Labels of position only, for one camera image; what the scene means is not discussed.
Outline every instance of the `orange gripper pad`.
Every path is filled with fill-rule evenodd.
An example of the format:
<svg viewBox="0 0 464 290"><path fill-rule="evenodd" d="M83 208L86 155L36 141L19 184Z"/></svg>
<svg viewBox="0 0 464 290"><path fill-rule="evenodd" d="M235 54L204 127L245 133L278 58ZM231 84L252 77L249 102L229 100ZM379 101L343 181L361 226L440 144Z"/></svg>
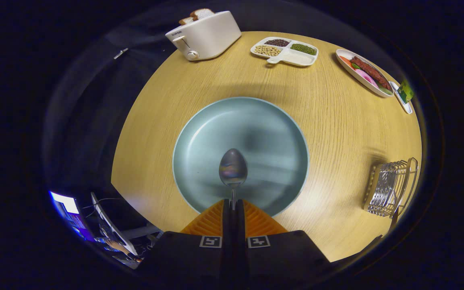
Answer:
<svg viewBox="0 0 464 290"><path fill-rule="evenodd" d="M220 200L205 209L181 233L200 236L223 236L223 201Z"/></svg>
<svg viewBox="0 0 464 290"><path fill-rule="evenodd" d="M250 202L243 200L245 237L287 233L278 222Z"/></svg>

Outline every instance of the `toaster knob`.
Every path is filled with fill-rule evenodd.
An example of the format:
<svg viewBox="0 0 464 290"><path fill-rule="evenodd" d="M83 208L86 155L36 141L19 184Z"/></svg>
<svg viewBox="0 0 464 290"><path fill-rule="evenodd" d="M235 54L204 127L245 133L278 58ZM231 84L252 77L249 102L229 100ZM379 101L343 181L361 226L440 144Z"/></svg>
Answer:
<svg viewBox="0 0 464 290"><path fill-rule="evenodd" d="M199 57L199 53L197 51L190 51L187 54L187 58L190 60L197 59Z"/></svg>

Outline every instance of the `spoon handle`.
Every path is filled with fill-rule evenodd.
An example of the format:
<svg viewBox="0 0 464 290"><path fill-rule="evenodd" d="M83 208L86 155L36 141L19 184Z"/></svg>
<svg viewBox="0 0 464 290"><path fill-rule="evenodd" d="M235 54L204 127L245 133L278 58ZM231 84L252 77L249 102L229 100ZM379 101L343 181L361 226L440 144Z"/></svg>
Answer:
<svg viewBox="0 0 464 290"><path fill-rule="evenodd" d="M232 210L236 210L236 190L232 189Z"/></svg>

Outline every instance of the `white plate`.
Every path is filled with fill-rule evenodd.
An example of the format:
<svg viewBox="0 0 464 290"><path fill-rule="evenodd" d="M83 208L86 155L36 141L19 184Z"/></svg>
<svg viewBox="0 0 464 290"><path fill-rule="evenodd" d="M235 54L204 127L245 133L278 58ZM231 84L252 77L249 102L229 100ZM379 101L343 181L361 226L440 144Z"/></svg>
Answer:
<svg viewBox="0 0 464 290"><path fill-rule="evenodd" d="M395 92L395 96L398 99L398 102L400 103L402 108L406 111L406 113L412 114L413 109L411 109L411 105L409 104L409 103L411 103L411 101L408 101L407 103L404 104L404 101L402 101L402 98L400 97L400 94L398 94L398 85L396 83L390 81L390 86L393 88L393 90Z"/></svg>
<svg viewBox="0 0 464 290"><path fill-rule="evenodd" d="M379 95L381 97L392 97L394 95L393 88L391 88L391 90L392 90L391 94L387 94L387 93L383 92L378 87L372 85L365 78L361 77L355 70L353 70L348 64L346 64L343 61L343 59L341 59L340 56L345 57L346 59L353 59L354 56L357 56L357 58L364 61L366 64L368 64L372 68L374 68L376 71L378 71L381 74L381 76L383 76L383 78L386 81L388 81L388 79L385 77L385 75L383 73L381 73L381 71L379 71L377 68L375 68L375 66L373 66L372 62L370 62L368 59L362 57L361 55L353 53L352 51L348 51L348 50L337 50L336 51L336 57L337 57L339 63L343 66L343 68L345 68L348 72L350 72L350 74L352 74L358 81L360 81L361 84L365 85L366 88L369 88L370 90L372 90L372 92L376 93L377 95Z"/></svg>
<svg viewBox="0 0 464 290"><path fill-rule="evenodd" d="M283 40L289 41L289 44L287 46L284 46L284 47L282 47L282 46L272 46L273 48L277 48L278 50L280 50L280 53L277 56L263 55L263 54L255 52L255 47L256 46L271 46L269 44L265 44L265 42L267 42L268 40L273 40L273 39L283 39ZM312 49L314 49L316 51L316 55L310 55L310 54L307 54L307 53L292 50L291 46L293 44L303 44L305 46L309 46L310 48L312 48ZM267 37L267 38L257 42L254 46L252 46L252 48L250 48L250 52L253 53L254 55L258 55L260 57L267 57L268 59L266 61L271 63L271 64L277 64L279 61L283 61L283 62L286 62L288 64L294 64L295 66L310 66L311 64L314 64L316 59L318 58L318 48L312 46L311 44L305 43L305 42L300 42L300 41L292 40L292 39L289 39L289 38L282 38L282 37ZM308 58L309 61L308 62L291 61L291 60L289 60L289 56L291 54L294 54L296 56L300 56L302 58Z"/></svg>

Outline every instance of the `plate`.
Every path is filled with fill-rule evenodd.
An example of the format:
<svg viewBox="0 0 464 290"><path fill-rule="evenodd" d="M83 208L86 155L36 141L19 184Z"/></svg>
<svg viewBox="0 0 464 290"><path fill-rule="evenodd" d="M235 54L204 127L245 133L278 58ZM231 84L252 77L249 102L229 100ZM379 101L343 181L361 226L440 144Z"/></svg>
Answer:
<svg viewBox="0 0 464 290"><path fill-rule="evenodd" d="M398 85L396 83L390 81L390 86L393 88L393 90L395 92L395 96L398 99L398 102L400 103L400 105L402 106L404 111L406 111L406 113L408 113L408 114L412 114L413 109L411 109L411 104L410 104L411 101L408 101L407 103L404 104L404 101L402 101L402 98L400 97L400 94L398 93Z"/></svg>
<svg viewBox="0 0 464 290"><path fill-rule="evenodd" d="M371 84L369 81L367 81L366 79L364 79L363 77L361 77L353 68L351 68L348 64L346 64L343 59L340 58L340 56L342 57L345 57L346 59L352 59L354 58L354 56L357 56L357 58L359 58L360 60L364 61L366 64L368 64L369 66L371 66L372 68L374 68L376 71L378 71L381 76L383 76L383 78L388 81L387 77L385 77L385 75L383 73L381 73L381 71L379 71L377 68L375 68L375 66L372 65L372 62L370 62L369 60L365 59L364 57L362 57L361 55L358 55L356 53L353 53L352 51L348 51L348 50L337 50L336 51L336 58L338 59L339 63L341 64L341 66L343 66L343 68L345 68L350 74L352 74L358 81L361 82L361 84L365 85L366 88L369 88L369 90L371 90L372 92L376 93L377 95L381 96L381 97L392 97L394 95L394 90L393 88L391 89L392 93L391 94L387 94L385 92L383 92L382 90L380 90L378 87L374 86L373 84Z"/></svg>
<svg viewBox="0 0 464 290"><path fill-rule="evenodd" d="M269 45L269 44L265 44L265 42L267 42L268 40L273 40L273 39L283 39L283 40L289 41L289 44L287 44L287 46L272 46L272 45ZM293 44L303 44L305 46L309 46L310 48L312 48L312 49L314 49L316 51L316 55L310 55L310 54L307 54L307 53L292 50L291 46ZM278 50L280 50L280 53L277 56L269 56L269 55L263 55L263 54L260 54L260 53L256 53L255 52L255 47L256 46L272 46L273 48L277 48ZM273 36L272 37L267 37L267 38L257 42L254 46L252 46L252 48L250 48L250 52L253 53L254 55L258 55L260 57L268 58L266 61L271 63L271 64L278 64L279 61L283 61L283 62L286 62L288 64L294 64L295 66L310 66L311 64L314 64L316 59L318 58L318 53L319 53L318 48L316 48L315 46L312 46L311 44L296 41L296 40L289 39L289 38L273 37ZM295 55L296 57L300 57L302 59L307 58L308 61L305 61L305 62L292 61L289 58L289 57L291 57L291 54Z"/></svg>
<svg viewBox="0 0 464 290"><path fill-rule="evenodd" d="M216 101L194 115L178 136L173 151L175 183L201 213L232 192L218 169L228 149L246 159L248 176L238 199L248 200L274 216L286 209L304 186L309 151L302 131L282 109L252 97Z"/></svg>

